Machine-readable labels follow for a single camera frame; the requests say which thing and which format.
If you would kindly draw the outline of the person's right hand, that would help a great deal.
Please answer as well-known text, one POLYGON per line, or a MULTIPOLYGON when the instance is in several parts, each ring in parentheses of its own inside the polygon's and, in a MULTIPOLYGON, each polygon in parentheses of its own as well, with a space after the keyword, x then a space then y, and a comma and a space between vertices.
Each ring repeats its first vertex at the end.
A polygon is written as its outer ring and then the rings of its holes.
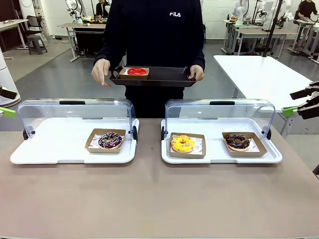
POLYGON ((92 76, 96 83, 101 86, 109 87, 110 85, 105 82, 105 77, 108 75, 110 69, 110 62, 106 59, 99 59, 92 69, 92 76))

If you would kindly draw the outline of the person's left hand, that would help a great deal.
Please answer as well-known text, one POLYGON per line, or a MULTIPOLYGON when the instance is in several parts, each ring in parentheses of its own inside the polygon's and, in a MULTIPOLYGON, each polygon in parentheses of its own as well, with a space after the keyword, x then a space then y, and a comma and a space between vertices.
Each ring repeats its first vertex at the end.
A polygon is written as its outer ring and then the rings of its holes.
POLYGON ((201 66, 199 65, 192 65, 190 67, 190 75, 188 76, 189 80, 192 81, 201 81, 204 79, 204 70, 201 66))

